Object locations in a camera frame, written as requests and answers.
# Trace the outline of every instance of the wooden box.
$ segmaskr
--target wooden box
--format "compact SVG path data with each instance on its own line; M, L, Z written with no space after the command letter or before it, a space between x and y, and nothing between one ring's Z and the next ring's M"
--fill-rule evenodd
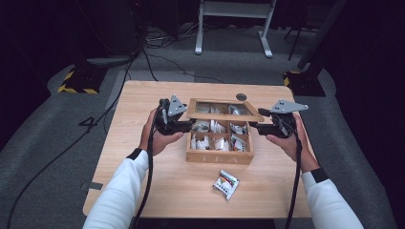
M250 164L254 151L248 121L264 121L250 103L192 98L187 117L197 121L187 136L186 161Z

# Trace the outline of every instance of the hand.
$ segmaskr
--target hand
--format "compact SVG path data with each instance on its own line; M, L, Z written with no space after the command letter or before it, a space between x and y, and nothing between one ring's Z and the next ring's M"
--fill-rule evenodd
M153 118L155 116L156 111L157 109L151 111L148 120L142 129L142 136L140 137L140 144L138 148L144 151L147 151L148 149L149 134L152 128ZM153 135L153 156L158 155L160 152L164 150L166 145L179 140L182 136L183 136L182 132L177 132L173 135L162 135L160 132L156 131Z
M303 147L303 150L301 152L301 170L304 173L317 169L320 166L309 150L307 135L304 131L301 117L297 114L294 114L294 118L297 125L298 138L301 140L301 145ZM274 143L275 145L280 146L284 150L284 152L286 152L286 154L291 157L293 161L297 161L297 143L295 140L295 135L291 135L288 138L280 138L275 135L267 135L266 139Z

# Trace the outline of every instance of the person's left hand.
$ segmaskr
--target person's left hand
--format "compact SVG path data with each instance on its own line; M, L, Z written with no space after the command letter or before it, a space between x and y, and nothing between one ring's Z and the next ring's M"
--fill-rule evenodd
M148 120L143 126L142 136L140 137L140 144L138 148L147 151L148 149L148 138L153 124L153 118L157 109L151 111ZM162 135L159 131L156 131L153 135L153 156L158 155L164 150L166 145L179 140L183 136L182 132L174 133L173 135Z

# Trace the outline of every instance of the white sleeve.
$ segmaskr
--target white sleeve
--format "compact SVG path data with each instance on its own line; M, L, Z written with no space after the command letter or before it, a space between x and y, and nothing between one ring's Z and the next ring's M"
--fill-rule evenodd
M125 158L93 205L83 228L128 228L148 167L145 151L141 151L135 160Z
M363 228L357 215L323 169L303 173L302 180L315 228Z

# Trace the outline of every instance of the black wristband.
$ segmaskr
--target black wristband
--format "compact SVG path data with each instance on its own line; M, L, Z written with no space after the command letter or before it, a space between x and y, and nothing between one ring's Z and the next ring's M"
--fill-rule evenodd
M132 154L130 154L127 158L130 158L130 159L135 160L135 159L139 156L140 152L142 152L142 149L137 148L137 149L135 149L134 152L132 152Z
M316 183L320 183L322 181L329 179L327 173L325 173L324 169L322 168L312 170L310 172L312 173L313 179L315 179Z

